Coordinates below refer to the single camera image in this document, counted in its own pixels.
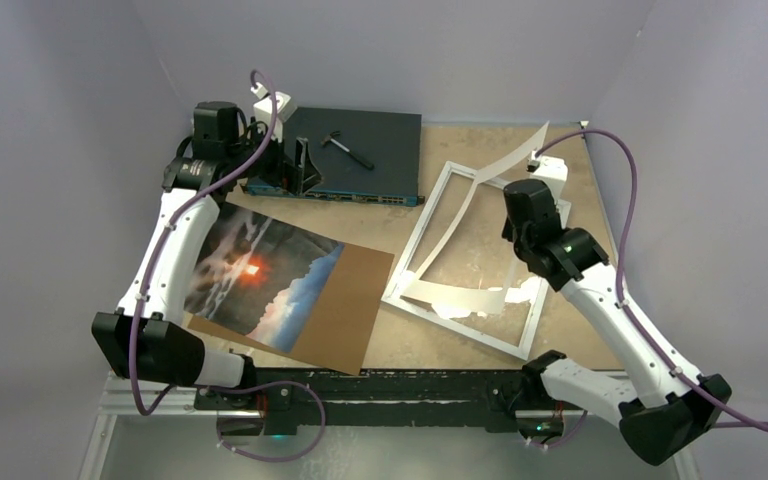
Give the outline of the white backing board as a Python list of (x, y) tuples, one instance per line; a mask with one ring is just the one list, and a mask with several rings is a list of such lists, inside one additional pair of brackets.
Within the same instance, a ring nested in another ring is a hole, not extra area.
[(501, 238), (502, 189), (542, 147), (548, 124), (510, 152), (482, 163), (448, 160), (393, 271), (386, 298), (496, 314), (518, 278), (518, 261)]

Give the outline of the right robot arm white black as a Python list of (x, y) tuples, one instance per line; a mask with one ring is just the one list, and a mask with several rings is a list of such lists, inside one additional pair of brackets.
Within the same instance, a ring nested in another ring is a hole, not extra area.
[(514, 181), (503, 196), (502, 236), (516, 257), (585, 317), (628, 376), (619, 381), (550, 351), (525, 366), (524, 399), (536, 407), (569, 402), (596, 415), (653, 466), (711, 430), (732, 395), (729, 383), (703, 374), (630, 296), (620, 295), (607, 252), (587, 230), (563, 226), (545, 182)]

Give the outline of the landscape photo print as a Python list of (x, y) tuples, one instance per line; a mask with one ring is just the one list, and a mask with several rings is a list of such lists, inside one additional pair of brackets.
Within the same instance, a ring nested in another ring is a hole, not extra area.
[(225, 204), (202, 244), (184, 309), (288, 352), (345, 244)]

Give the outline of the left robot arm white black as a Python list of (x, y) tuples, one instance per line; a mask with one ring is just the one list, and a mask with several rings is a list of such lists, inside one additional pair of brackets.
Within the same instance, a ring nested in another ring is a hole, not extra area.
[(92, 322), (92, 336), (117, 376), (216, 386), (235, 409), (255, 402), (258, 382), (245, 373), (248, 359), (208, 348), (181, 322), (202, 243), (236, 182), (254, 177), (291, 195), (321, 182), (305, 139), (297, 138), (294, 154), (285, 151), (283, 126), (295, 110), (283, 93), (266, 96), (243, 128), (232, 102), (195, 107), (193, 132), (164, 170), (158, 220), (137, 274), (114, 311), (99, 312)]

